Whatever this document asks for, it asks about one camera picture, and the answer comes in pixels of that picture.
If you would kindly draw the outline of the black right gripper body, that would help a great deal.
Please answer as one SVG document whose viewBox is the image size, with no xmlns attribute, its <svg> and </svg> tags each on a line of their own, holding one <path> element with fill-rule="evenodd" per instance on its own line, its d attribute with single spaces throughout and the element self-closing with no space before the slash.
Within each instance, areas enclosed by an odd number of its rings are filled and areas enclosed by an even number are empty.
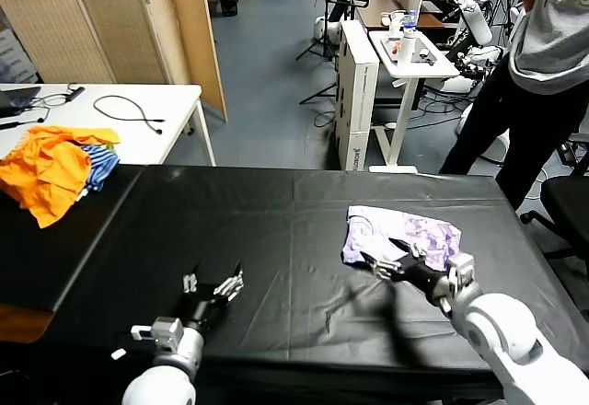
<svg viewBox="0 0 589 405">
<path fill-rule="evenodd" d="M 438 303 L 449 292 L 447 271 L 428 267 L 424 260 L 403 257 L 398 261 L 400 269 L 391 274 L 393 282 L 408 282 L 421 290 L 429 303 Z"/>
</svg>

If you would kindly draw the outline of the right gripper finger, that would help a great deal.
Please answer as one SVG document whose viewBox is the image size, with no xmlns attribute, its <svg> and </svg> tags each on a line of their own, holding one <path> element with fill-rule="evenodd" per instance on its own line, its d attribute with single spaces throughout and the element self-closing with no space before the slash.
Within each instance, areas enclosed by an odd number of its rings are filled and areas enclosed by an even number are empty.
<svg viewBox="0 0 589 405">
<path fill-rule="evenodd" d="M 370 272 L 383 280 L 393 281 L 400 276 L 400 263 L 396 260 L 376 259 L 369 254 L 362 254 Z"/>
<path fill-rule="evenodd" d="M 401 251 L 404 251 L 406 254 L 410 255 L 415 260 L 425 260 L 426 252 L 418 247 L 415 243 L 408 243 L 402 239 L 395 239 L 390 237 L 389 241 Z"/>
</svg>

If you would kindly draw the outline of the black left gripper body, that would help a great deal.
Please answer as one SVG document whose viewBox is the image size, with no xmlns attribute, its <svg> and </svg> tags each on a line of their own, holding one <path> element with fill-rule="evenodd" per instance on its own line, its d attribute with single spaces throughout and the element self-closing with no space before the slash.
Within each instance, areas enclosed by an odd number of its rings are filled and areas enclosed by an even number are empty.
<svg viewBox="0 0 589 405">
<path fill-rule="evenodd" d="M 181 322 L 184 327 L 210 330 L 226 307 L 226 297 L 217 294 L 213 283 L 199 284 L 194 292 L 181 298 Z"/>
</svg>

